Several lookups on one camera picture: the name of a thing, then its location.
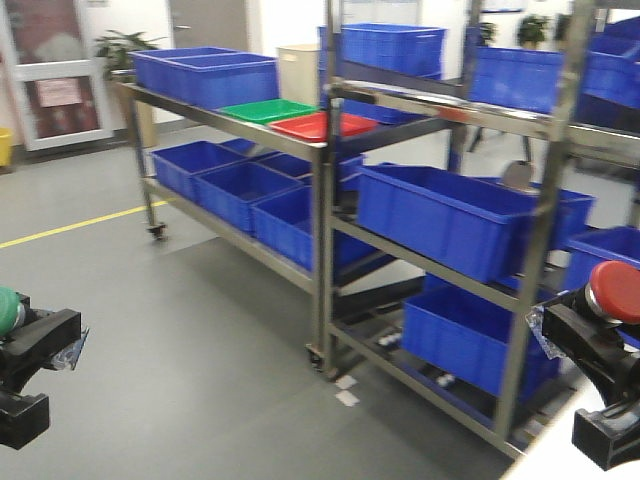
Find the beige trash bin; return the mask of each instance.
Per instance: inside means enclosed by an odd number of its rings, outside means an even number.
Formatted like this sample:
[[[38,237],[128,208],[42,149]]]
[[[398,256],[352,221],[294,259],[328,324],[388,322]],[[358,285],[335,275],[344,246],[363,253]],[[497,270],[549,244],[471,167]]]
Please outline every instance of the beige trash bin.
[[[282,98],[307,105],[318,105],[319,51],[320,47],[317,44],[278,47],[278,75]]]

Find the grey floor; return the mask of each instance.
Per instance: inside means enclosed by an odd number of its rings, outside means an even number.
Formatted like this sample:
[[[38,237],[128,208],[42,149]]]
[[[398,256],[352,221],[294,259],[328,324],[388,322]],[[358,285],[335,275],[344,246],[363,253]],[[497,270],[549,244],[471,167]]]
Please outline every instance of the grey floor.
[[[221,139],[191,128],[164,145]],[[488,135],[466,173],[522,156]],[[443,160],[442,135],[371,161]],[[542,144],[535,145],[539,158]],[[603,200],[592,221],[623,222],[629,185],[570,174]],[[22,166],[0,177],[0,244],[141,204],[128,148]],[[0,283],[39,308],[70,307],[92,331],[73,372],[41,372],[52,427],[15,452],[11,479],[495,479],[511,461],[369,364],[354,407],[307,362],[310,301],[171,207],[154,243],[137,213],[0,249]]]

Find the caster wheel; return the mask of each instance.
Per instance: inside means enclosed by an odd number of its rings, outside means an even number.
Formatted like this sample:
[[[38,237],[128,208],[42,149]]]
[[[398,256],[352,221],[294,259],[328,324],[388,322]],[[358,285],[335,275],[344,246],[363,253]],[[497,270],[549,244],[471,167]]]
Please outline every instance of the caster wheel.
[[[166,240],[167,238],[164,234],[165,228],[167,228],[167,226],[164,223],[160,223],[153,227],[149,227],[147,230],[149,231],[149,233],[151,233],[151,235],[153,235],[154,240],[161,241]]]
[[[311,367],[319,373],[322,373],[322,357],[320,357],[317,353],[309,352],[309,363],[311,363]]]

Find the door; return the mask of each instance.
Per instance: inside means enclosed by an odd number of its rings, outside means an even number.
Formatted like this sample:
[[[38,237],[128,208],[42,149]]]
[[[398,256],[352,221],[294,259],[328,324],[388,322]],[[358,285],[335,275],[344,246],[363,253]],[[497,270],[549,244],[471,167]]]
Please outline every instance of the door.
[[[28,150],[107,138],[81,0],[0,0],[0,49]]]
[[[169,0],[176,47],[249,50],[246,0]]]

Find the glass door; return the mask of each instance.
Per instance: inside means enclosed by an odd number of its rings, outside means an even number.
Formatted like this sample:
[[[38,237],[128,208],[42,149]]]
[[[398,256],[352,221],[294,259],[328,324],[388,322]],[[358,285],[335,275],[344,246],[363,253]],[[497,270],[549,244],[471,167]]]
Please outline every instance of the glass door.
[[[107,138],[108,102],[81,0],[0,0],[0,41],[28,150]]]

